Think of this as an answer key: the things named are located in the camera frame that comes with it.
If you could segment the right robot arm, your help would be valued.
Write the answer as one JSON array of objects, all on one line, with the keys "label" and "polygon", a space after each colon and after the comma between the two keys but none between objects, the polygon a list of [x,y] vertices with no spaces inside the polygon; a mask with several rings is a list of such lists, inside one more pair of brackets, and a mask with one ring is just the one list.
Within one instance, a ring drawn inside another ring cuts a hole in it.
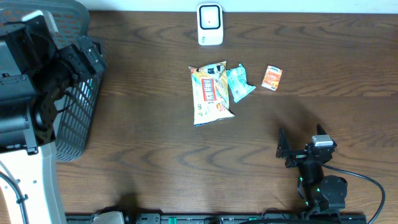
[{"label": "right robot arm", "polygon": [[308,210],[306,219],[320,214],[337,214],[344,209],[347,195],[347,181],[335,175],[325,176],[323,166],[332,159],[336,142],[317,125],[317,134],[303,149],[291,149],[287,136],[279,129],[276,157],[285,159],[286,168],[297,168],[299,172],[297,190],[305,200]]}]

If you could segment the light blue small packet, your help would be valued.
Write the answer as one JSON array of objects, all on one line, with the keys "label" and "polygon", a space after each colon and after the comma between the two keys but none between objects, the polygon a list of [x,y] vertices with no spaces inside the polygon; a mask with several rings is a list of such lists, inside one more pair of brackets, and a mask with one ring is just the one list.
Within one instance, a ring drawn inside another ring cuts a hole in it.
[{"label": "light blue small packet", "polygon": [[241,63],[237,67],[227,70],[226,74],[235,103],[239,102],[256,89],[255,86],[248,84],[246,69]]}]

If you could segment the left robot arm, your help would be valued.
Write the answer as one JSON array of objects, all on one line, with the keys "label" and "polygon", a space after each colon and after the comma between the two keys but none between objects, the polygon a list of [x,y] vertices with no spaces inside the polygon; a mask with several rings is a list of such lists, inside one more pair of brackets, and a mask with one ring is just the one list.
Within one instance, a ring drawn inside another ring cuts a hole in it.
[{"label": "left robot arm", "polygon": [[70,5],[1,4],[1,191],[13,223],[90,223],[67,215],[57,162],[82,156],[106,70]]}]

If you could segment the large yellow snack bag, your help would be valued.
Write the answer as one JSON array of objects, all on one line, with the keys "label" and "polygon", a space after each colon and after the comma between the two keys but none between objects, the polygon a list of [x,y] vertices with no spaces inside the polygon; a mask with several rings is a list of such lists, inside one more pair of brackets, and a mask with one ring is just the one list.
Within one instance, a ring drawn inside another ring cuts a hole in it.
[{"label": "large yellow snack bag", "polygon": [[189,66],[192,78],[194,126],[233,118],[229,110],[226,61],[202,67]]}]

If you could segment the orange small packet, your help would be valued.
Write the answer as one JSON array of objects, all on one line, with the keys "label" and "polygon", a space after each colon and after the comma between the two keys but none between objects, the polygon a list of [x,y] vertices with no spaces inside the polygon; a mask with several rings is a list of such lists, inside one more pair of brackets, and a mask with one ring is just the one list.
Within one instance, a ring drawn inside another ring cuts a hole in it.
[{"label": "orange small packet", "polygon": [[272,91],[278,89],[280,79],[282,76],[282,69],[268,65],[261,86]]}]

